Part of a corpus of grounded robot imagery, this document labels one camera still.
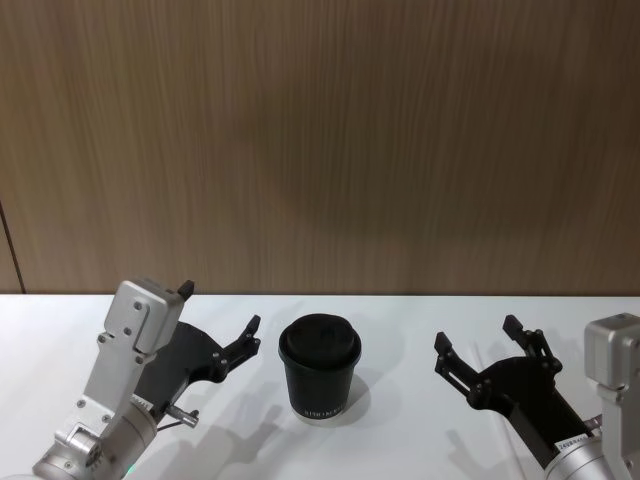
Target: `black paper cup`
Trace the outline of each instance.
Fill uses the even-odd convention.
[[[289,401],[298,414],[322,420],[344,410],[362,352],[349,322],[323,313],[306,315],[282,332],[278,350]]]

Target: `white table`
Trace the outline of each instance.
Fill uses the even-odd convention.
[[[0,296],[0,478],[27,473],[83,390],[110,296]],[[196,384],[179,402],[199,409],[195,430],[158,434],[132,480],[541,479],[500,416],[472,410],[434,371],[435,334],[480,369],[520,354],[502,332],[515,314],[542,328],[565,369],[558,388],[584,418],[599,401],[582,369],[591,320],[640,314],[638,298],[194,296],[182,321],[221,344],[253,314],[260,353],[221,385]],[[314,312],[347,318],[363,355],[349,408],[321,425],[293,414],[277,340]]]

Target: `table surface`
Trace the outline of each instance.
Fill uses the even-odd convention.
[[[111,296],[0,296],[0,478],[27,473],[81,394]],[[348,409],[315,425],[288,402],[280,332],[309,313],[347,318],[363,354]],[[502,332],[506,314],[542,328],[565,368],[558,389],[584,418],[600,402],[583,374],[585,325],[639,298],[194,296],[181,320],[221,344],[262,317],[257,357],[220,385],[195,384],[178,402],[199,409],[191,430],[158,437],[132,480],[541,479],[542,470],[499,415],[472,410],[434,371],[433,341],[446,331],[481,369],[521,351]]]

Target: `wood grain panel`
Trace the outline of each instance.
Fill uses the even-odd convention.
[[[639,13],[4,1],[27,290],[638,293]]]
[[[9,242],[0,221],[0,293],[20,292],[20,282],[13,264]]]

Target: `black cup lid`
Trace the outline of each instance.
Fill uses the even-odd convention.
[[[349,365],[360,352],[351,324],[342,317],[314,313],[289,325],[280,338],[282,353],[305,367],[327,370]]]

